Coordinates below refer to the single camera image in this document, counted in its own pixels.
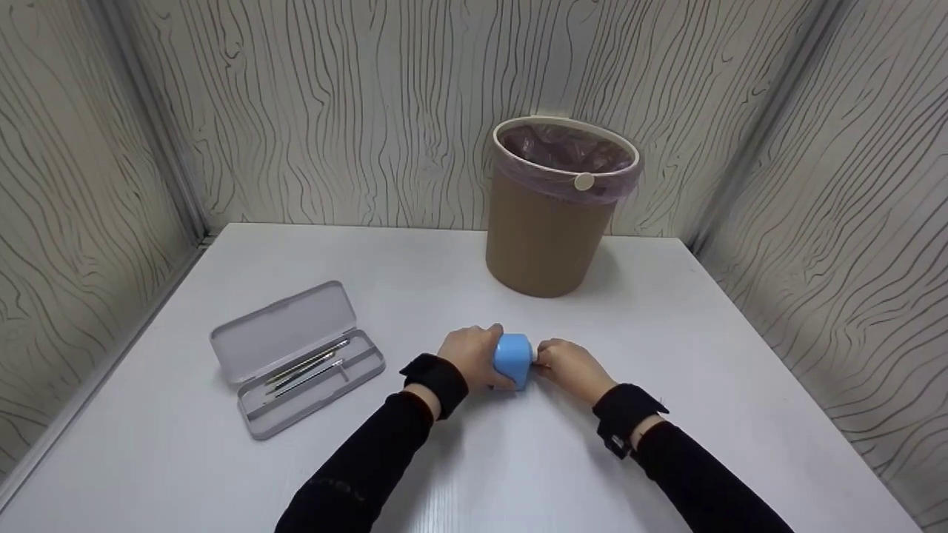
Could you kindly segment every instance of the black sleeve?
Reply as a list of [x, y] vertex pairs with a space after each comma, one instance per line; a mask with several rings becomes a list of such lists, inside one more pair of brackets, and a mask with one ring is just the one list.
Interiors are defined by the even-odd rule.
[[638, 459], [695, 533], [793, 533], [731, 470], [669, 422], [642, 436]]
[[418, 396], [390, 395], [300, 487], [277, 532], [372, 529], [433, 423], [428, 405]]

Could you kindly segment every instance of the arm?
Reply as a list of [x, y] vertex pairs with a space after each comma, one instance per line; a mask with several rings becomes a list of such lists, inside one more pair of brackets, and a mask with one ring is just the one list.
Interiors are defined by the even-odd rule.
[[440, 413], [437, 397], [421, 385], [389, 396], [300, 487], [277, 532], [372, 529]]
[[660, 416], [650, 416], [632, 431], [632, 447], [639, 465], [662, 488], [692, 531], [792, 533], [731, 470]]
[[[617, 383], [581, 346], [560, 339], [541, 342], [537, 365], [542, 376], [593, 407], [601, 420], [605, 421], [606, 411], [643, 411], [641, 404], [626, 406], [625, 399], [616, 401], [620, 396], [613, 392]], [[602, 401], [607, 393], [610, 401]], [[791, 531], [737, 476], [654, 409], [633, 418], [626, 427], [633, 428], [628, 441], [639, 464], [692, 531]]]
[[428, 387], [409, 376], [405, 389], [390, 395], [300, 487], [277, 523], [277, 533], [370, 531], [435, 420], [447, 418], [468, 391], [488, 385], [515, 387], [493, 367], [502, 333], [499, 324], [487, 330], [452, 331], [436, 358], [422, 356], [436, 359], [442, 371], [438, 386]]

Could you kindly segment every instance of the trash can rim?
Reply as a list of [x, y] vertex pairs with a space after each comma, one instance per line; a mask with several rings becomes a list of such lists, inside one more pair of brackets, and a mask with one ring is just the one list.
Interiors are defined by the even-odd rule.
[[[578, 173], [578, 172], [570, 172], [570, 171], [561, 171], [559, 169], [545, 167], [543, 165], [537, 165], [536, 163], [532, 161], [528, 161], [520, 156], [517, 156], [516, 154], [511, 153], [509, 150], [503, 147], [503, 145], [501, 144], [501, 140], [498, 138], [498, 134], [500, 134], [501, 132], [504, 132], [516, 126], [521, 126], [523, 124], [556, 124], [560, 126], [567, 126], [567, 127], [574, 128], [577, 130], [589, 132], [591, 134], [605, 138], [606, 140], [612, 141], [616, 143], [617, 145], [619, 145], [620, 147], [622, 147], [622, 149], [632, 154], [632, 162], [628, 167], [621, 168], [617, 171], [603, 172], [603, 173]], [[594, 126], [592, 124], [583, 122], [581, 120], [566, 119], [564, 117], [548, 117], [545, 115], [531, 115], [528, 117], [517, 117], [515, 119], [508, 119], [494, 127], [494, 131], [491, 137], [494, 139], [494, 146], [498, 150], [501, 150], [502, 152], [516, 159], [517, 161], [522, 162], [525, 165], [534, 167], [535, 169], [542, 170], [544, 172], [549, 172], [549, 173], [567, 176], [567, 177], [574, 177], [579, 174], [592, 174], [595, 177], [615, 177], [615, 176], [618, 176], [618, 175], [621, 175], [621, 174], [624, 174], [636, 169], [639, 166], [640, 162], [642, 161], [641, 156], [639, 156], [639, 150], [635, 148], [635, 145], [632, 144], [628, 139], [614, 132], [611, 132], [607, 130], [606, 128], [600, 128], [599, 126]]]

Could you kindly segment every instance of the table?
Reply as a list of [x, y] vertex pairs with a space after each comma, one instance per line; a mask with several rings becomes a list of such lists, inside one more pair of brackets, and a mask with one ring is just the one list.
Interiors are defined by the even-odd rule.
[[[497, 283], [485, 234], [231, 224], [0, 515], [0, 532], [271, 531], [296, 489], [445, 333], [503, 323], [585, 345], [799, 532], [918, 531], [677, 239], [607, 237], [555, 300]], [[267, 441], [250, 438], [208, 335], [341, 280], [388, 360]], [[535, 380], [439, 423], [375, 531], [687, 531], [661, 491]]]

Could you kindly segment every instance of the person's left hand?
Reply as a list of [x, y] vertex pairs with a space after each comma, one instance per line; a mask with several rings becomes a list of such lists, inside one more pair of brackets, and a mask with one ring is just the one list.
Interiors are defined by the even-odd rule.
[[487, 386], [516, 390], [511, 378], [494, 370], [494, 351], [502, 334], [503, 326], [498, 323], [487, 329], [474, 325], [452, 331], [441, 344], [438, 357], [461, 372], [471, 393]]

